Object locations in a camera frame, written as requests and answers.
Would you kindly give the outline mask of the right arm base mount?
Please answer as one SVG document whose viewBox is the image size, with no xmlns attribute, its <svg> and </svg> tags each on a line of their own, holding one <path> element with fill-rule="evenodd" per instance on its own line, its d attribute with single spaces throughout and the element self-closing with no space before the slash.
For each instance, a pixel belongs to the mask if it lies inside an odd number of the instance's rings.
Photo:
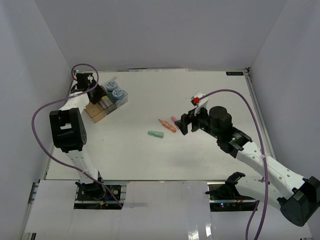
<svg viewBox="0 0 320 240">
<path fill-rule="evenodd" d="M 232 200 L 236 205 L 241 204 L 244 200 L 253 200 L 252 197 L 241 195 L 236 189 L 239 181 L 245 176 L 244 173 L 236 171 L 222 184 L 209 184 L 205 194 L 209 196 L 210 200 Z"/>
</svg>

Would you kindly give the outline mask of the yellow orange highlighter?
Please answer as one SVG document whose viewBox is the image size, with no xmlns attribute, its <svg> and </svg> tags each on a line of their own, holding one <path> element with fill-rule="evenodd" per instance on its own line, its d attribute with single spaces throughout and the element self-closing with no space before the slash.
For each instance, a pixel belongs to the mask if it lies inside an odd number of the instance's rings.
<svg viewBox="0 0 320 240">
<path fill-rule="evenodd" d="M 107 105 L 105 103 L 105 99 L 103 97 L 100 99 L 100 101 L 98 103 L 104 110 L 107 108 Z"/>
</svg>

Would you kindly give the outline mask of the green capped highlighter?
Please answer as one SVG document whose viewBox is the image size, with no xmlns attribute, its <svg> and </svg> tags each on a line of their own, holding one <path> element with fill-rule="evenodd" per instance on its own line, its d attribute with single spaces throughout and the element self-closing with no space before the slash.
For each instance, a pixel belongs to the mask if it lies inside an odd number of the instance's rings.
<svg viewBox="0 0 320 240">
<path fill-rule="evenodd" d="M 107 95 L 105 95 L 103 98 L 104 98 L 104 101 L 105 101 L 105 104 L 107 105 L 107 107 L 109 107 L 113 104 L 113 102 L 109 99 L 109 97 Z"/>
</svg>

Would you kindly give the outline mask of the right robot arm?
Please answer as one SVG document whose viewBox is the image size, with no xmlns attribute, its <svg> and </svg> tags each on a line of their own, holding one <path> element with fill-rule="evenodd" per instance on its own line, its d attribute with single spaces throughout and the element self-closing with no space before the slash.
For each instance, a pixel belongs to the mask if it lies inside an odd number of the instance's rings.
<svg viewBox="0 0 320 240">
<path fill-rule="evenodd" d="M 219 148 L 248 165 L 270 183 L 268 204 L 292 224 L 302 227 L 320 207 L 320 181 L 289 170 L 262 150 L 252 138 L 233 126 L 232 116 L 222 106 L 202 107 L 184 113 L 175 124 L 183 135 L 202 130 L 216 138 Z"/>
</svg>

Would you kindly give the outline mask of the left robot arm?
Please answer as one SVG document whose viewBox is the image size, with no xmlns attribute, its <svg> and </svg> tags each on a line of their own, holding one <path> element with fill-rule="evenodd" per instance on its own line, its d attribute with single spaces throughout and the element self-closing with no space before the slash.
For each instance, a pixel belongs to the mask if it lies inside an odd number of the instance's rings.
<svg viewBox="0 0 320 240">
<path fill-rule="evenodd" d="M 92 73 L 77 73 L 72 84 L 70 98 L 58 110 L 49 114 L 53 144 L 71 160 L 77 169 L 80 184 L 91 184 L 88 193 L 99 200 L 105 196 L 106 187 L 97 181 L 99 171 L 94 167 L 85 145 L 87 132 L 82 112 L 91 104 L 96 104 L 105 95 Z"/>
</svg>

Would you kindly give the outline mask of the orange transparent highlighter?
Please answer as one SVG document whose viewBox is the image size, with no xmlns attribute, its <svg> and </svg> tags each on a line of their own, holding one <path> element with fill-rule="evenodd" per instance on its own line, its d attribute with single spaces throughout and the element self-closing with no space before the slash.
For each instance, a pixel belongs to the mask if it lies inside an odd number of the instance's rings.
<svg viewBox="0 0 320 240">
<path fill-rule="evenodd" d="M 173 125 L 171 125 L 169 122 L 162 119 L 159 119 L 159 122 L 171 132 L 175 133 L 177 131 L 177 129 Z"/>
</svg>

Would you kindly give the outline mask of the blue lidded jar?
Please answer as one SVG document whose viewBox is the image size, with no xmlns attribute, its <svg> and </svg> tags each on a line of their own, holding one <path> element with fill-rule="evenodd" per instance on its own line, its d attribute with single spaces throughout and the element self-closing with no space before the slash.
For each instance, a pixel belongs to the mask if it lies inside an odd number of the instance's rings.
<svg viewBox="0 0 320 240">
<path fill-rule="evenodd" d="M 118 84 L 115 80 L 109 80 L 108 82 L 105 83 L 105 89 L 108 92 L 112 93 L 117 88 L 118 88 Z"/>
<path fill-rule="evenodd" d="M 116 100 L 119 101 L 125 97 L 125 92 L 121 88 L 117 88 L 112 92 L 112 97 Z"/>
</svg>

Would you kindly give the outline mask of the green transparent highlighter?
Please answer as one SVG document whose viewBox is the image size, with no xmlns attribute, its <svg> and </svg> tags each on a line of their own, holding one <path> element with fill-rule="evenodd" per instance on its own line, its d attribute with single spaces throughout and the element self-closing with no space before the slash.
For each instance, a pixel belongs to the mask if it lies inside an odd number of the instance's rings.
<svg viewBox="0 0 320 240">
<path fill-rule="evenodd" d="M 161 132 L 161 131 L 149 130 L 149 131 L 147 132 L 147 134 L 148 134 L 149 136 L 152 136 L 152 137 L 155 137 L 155 138 L 160 138 L 160 139 L 162 139 L 162 138 L 164 137 L 164 133 Z"/>
</svg>

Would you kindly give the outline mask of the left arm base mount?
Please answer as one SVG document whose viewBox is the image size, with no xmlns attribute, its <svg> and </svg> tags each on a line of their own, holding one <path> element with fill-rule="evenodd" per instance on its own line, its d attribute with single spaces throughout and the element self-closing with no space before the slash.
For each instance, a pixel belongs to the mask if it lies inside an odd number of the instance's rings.
<svg viewBox="0 0 320 240">
<path fill-rule="evenodd" d="M 106 203 L 107 201 L 120 201 L 121 199 L 121 185 L 107 185 L 109 192 L 96 182 L 84 184 L 77 181 L 75 184 L 77 185 L 76 204 L 99 204 L 100 202 Z"/>
</svg>

